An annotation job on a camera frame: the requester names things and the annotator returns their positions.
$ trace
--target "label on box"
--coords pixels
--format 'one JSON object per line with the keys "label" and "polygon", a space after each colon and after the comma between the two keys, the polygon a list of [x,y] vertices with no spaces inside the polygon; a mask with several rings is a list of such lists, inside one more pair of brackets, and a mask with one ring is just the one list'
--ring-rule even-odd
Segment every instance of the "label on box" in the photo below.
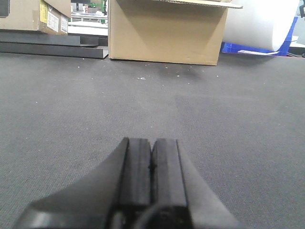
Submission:
{"label": "label on box", "polygon": [[58,32],[59,19],[54,14],[52,14],[51,12],[48,12],[48,23],[47,23],[47,26],[50,29]]}
{"label": "label on box", "polygon": [[48,22],[48,8],[44,0],[40,0],[40,21],[43,23]]}
{"label": "label on box", "polygon": [[68,18],[61,16],[61,31],[68,33]]}

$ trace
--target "yellow label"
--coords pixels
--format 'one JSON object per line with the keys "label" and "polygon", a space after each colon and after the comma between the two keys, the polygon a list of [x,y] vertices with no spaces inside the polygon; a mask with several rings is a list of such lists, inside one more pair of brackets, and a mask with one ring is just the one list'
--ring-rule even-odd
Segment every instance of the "yellow label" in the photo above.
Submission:
{"label": "yellow label", "polygon": [[40,0],[40,21],[48,22],[48,8],[44,0]]}

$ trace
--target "white paper roll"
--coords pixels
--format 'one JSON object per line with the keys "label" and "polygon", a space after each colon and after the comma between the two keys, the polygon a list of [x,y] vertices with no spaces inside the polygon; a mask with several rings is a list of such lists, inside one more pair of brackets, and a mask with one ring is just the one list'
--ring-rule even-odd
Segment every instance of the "white paper roll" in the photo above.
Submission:
{"label": "white paper roll", "polygon": [[285,41],[300,0],[232,0],[224,42],[277,51]]}

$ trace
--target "brown cardboard box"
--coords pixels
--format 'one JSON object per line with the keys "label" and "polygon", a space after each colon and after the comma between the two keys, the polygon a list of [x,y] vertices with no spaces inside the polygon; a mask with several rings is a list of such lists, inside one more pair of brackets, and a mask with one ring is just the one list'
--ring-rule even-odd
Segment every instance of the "brown cardboard box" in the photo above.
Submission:
{"label": "brown cardboard box", "polygon": [[67,34],[70,0],[10,0],[10,13],[0,29]]}
{"label": "brown cardboard box", "polygon": [[109,57],[217,65],[228,7],[242,8],[208,0],[110,0]]}

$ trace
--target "blue plastic crate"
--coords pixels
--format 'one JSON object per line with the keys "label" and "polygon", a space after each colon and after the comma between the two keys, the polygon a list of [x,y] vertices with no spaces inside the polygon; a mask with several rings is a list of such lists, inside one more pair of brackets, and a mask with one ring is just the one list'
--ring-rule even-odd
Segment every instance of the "blue plastic crate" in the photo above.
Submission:
{"label": "blue plastic crate", "polygon": [[[283,43],[283,45],[280,47],[278,50],[279,53],[274,54],[274,56],[287,56],[291,41],[292,41],[292,35],[294,33],[295,29],[295,24],[298,20],[298,17],[294,18],[294,22],[291,25],[290,31]],[[233,44],[233,43],[224,43],[224,48],[222,52],[224,53],[238,53],[240,50],[247,50],[247,51],[253,51],[253,52],[263,52],[263,53],[270,53],[273,52],[271,50],[267,49],[260,49],[260,48],[255,48],[251,46],[244,46],[244,45],[239,45],[239,44]]]}

